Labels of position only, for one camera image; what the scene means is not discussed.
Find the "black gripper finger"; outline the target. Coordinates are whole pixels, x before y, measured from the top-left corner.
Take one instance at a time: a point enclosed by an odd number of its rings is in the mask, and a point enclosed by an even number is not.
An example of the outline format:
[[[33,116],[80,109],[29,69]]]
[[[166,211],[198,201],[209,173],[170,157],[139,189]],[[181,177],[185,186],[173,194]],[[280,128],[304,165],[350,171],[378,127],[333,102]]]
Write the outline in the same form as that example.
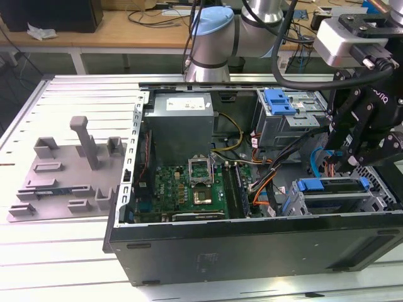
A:
[[[381,143],[375,147],[359,149],[347,157],[347,163],[351,166],[380,166],[402,160],[402,132],[388,132]]]
[[[331,116],[326,149],[333,151],[330,164],[338,172],[351,172],[359,164],[356,157],[363,142],[360,136],[367,122],[366,86],[331,89],[327,112]]]

